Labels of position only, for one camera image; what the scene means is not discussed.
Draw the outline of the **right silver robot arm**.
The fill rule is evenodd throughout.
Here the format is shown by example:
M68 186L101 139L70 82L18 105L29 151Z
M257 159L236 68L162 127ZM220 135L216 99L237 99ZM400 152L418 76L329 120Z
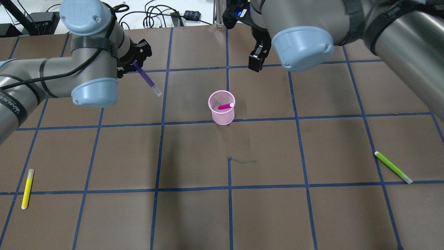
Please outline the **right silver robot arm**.
M443 119L443 14L424 0L252 0L281 65L301 72L361 39Z

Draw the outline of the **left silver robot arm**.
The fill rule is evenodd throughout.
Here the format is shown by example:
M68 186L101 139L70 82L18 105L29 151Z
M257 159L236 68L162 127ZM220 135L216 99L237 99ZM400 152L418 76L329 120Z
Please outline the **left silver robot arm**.
M88 108L116 104L118 79L152 56L145 39L135 43L119 25L116 10L100 0L65 0L60 18L72 35L71 56L1 62L1 143L47 98Z

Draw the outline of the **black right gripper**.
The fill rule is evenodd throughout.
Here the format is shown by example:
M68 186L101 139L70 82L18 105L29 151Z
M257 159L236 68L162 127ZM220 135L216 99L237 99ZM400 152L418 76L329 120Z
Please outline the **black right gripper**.
M255 27L251 27L251 33L256 44L249 54L248 68L255 72L260 72L272 46L271 37L268 30L259 30Z

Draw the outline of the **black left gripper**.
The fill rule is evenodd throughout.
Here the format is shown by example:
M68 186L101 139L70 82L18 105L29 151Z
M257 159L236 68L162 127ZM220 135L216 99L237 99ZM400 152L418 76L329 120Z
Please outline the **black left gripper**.
M134 61L138 63L139 67L142 67L144 61L151 56L151 45L145 39L139 41L138 44L131 41L127 53L117 61L117 78L123 78L124 74L137 71L132 65Z

